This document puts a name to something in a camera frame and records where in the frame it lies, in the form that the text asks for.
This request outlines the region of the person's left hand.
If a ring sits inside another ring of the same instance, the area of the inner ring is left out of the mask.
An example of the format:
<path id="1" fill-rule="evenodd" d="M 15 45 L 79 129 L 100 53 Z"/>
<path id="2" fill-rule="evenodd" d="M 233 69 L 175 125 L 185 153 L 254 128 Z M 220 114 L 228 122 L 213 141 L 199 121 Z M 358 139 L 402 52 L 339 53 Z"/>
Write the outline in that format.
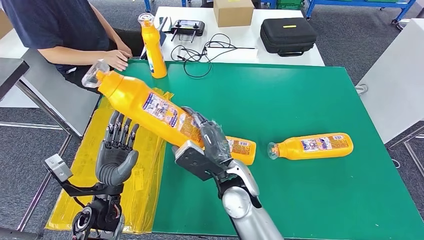
<path id="1" fill-rule="evenodd" d="M 132 50 L 122 40 L 116 40 L 115 44 L 118 50 L 124 52 L 125 56 L 127 56 L 128 58 L 131 58 L 133 56 Z"/>

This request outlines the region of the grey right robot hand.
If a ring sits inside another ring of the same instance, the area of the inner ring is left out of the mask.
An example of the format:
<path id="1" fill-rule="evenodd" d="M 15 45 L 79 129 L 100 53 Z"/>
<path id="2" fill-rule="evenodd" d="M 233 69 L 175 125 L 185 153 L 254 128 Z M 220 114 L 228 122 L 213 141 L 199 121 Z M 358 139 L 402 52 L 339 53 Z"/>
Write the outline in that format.
<path id="1" fill-rule="evenodd" d="M 191 107 L 182 106 L 181 108 L 188 113 L 198 125 L 206 157 L 217 164 L 228 166 L 233 158 L 231 156 L 228 140 L 221 126 L 213 120 L 208 120 Z"/>

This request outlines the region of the person's right hand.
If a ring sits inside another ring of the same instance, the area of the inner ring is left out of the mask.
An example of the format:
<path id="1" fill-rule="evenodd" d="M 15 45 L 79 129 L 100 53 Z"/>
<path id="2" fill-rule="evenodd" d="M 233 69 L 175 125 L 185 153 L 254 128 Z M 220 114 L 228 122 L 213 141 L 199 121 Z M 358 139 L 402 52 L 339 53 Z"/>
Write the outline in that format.
<path id="1" fill-rule="evenodd" d="M 131 56 L 131 54 L 122 50 L 110 50 L 105 52 L 103 61 L 118 71 L 124 71 L 128 66 L 128 59 Z"/>

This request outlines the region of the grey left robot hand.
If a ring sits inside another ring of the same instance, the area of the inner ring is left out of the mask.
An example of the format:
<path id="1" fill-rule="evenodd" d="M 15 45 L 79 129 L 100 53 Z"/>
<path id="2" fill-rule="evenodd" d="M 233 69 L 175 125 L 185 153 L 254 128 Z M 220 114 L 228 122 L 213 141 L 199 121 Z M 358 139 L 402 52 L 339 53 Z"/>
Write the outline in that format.
<path id="1" fill-rule="evenodd" d="M 132 120 L 114 111 L 100 143 L 95 175 L 108 186 L 118 186 L 128 180 L 136 165 L 139 152 L 134 149 L 139 124 L 130 128 Z"/>

